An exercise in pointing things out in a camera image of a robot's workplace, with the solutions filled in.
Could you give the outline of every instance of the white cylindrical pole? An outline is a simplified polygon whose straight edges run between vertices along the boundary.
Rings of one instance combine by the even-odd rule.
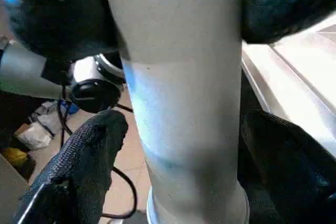
[[[152,183],[149,222],[247,223],[240,0],[109,2]]]

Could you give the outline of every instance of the blue object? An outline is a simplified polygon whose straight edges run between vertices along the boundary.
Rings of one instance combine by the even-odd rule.
[[[68,105],[65,103],[65,101],[62,101],[62,106],[63,106],[64,108],[67,108],[67,107],[68,107]],[[75,114],[75,113],[78,112],[78,111],[79,111],[79,107],[78,107],[77,105],[75,105],[74,103],[72,103],[72,104],[70,105],[69,115]]]

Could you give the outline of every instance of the black cable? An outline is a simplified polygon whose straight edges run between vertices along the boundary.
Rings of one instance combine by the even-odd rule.
[[[58,100],[58,102],[57,102],[57,114],[58,114],[59,121],[61,122],[61,125],[62,125],[62,132],[61,132],[61,148],[62,148],[62,146],[64,144],[64,133],[65,133],[65,131],[67,131],[67,133],[70,136],[72,135],[72,131],[66,123],[66,118],[67,118],[67,115],[68,115],[69,110],[70,110],[70,104],[68,104],[66,112],[65,112],[65,116],[63,117],[62,112],[61,112],[61,103],[62,103],[62,101]],[[128,219],[128,218],[131,218],[135,214],[136,207],[138,205],[138,196],[137,196],[137,191],[136,191],[137,189],[135,188],[135,185],[133,184],[132,180],[125,173],[120,171],[115,166],[113,167],[113,171],[116,174],[118,174],[122,179],[124,179],[127,182],[127,184],[129,184],[129,186],[132,190],[132,194],[133,194],[133,207],[132,207],[131,211],[129,211],[127,213],[124,213],[122,215],[111,215],[111,214],[102,213],[101,216],[105,217],[105,218],[111,218],[111,219]]]
[[[68,104],[67,105],[67,108],[65,110],[65,114],[64,114],[64,117],[60,118],[59,117],[59,121],[63,121],[65,125],[67,125],[67,117],[68,117],[68,114],[69,114],[69,111],[70,111],[70,106],[71,104]],[[63,147],[64,145],[64,133],[65,133],[65,130],[64,130],[64,127],[62,127],[62,132],[61,132],[61,148]]]
[[[58,100],[58,102],[57,102],[57,114],[58,114],[58,118],[59,118],[59,121],[60,121],[60,123],[62,125],[62,128],[71,136],[72,135],[72,131],[67,126],[66,122],[63,119],[63,115],[62,115],[62,112],[61,112],[61,103],[62,103],[62,101]]]
[[[124,105],[121,105],[121,104],[119,104],[119,103],[117,103],[116,107],[118,107],[118,108],[120,108],[120,109],[122,109],[122,110],[126,110],[126,111],[128,111],[128,112],[133,113],[133,110],[132,110],[131,108],[126,107],[126,106],[124,106]]]
[[[136,207],[138,205],[138,196],[137,196],[137,189],[135,188],[132,180],[122,171],[120,171],[118,168],[113,167],[113,171],[118,174],[121,178],[123,178],[131,187],[132,190],[132,194],[133,194],[133,207],[132,210],[122,214],[122,215],[111,215],[111,214],[105,214],[103,213],[101,216],[105,217],[105,218],[111,218],[111,219],[128,219],[131,218],[133,216],[133,214],[135,214],[136,212]]]

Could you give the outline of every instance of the yellow object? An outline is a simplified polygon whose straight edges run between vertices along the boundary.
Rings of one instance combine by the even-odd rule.
[[[1,154],[15,167],[20,167],[27,161],[27,154],[16,148],[5,148]]]

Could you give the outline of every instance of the tiled floor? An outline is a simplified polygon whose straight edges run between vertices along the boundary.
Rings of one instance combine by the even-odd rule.
[[[128,91],[123,92],[120,104],[131,107]],[[134,182],[138,192],[138,209],[145,211],[150,180],[145,164],[144,154],[140,143],[137,125],[132,113],[120,110],[129,124],[128,133],[124,139],[122,150],[117,154],[115,167],[122,170]],[[77,129],[83,122],[94,114],[85,111],[79,111],[68,120],[68,125],[72,130]],[[46,163],[59,151],[60,135],[58,134],[51,144],[42,150],[31,152],[32,157],[36,160],[37,166],[32,175],[30,183],[40,173]],[[103,212],[109,214],[122,214],[132,207],[132,193],[129,186],[118,175],[112,173],[112,185],[106,194]],[[108,223],[110,220],[101,218],[100,224]]]

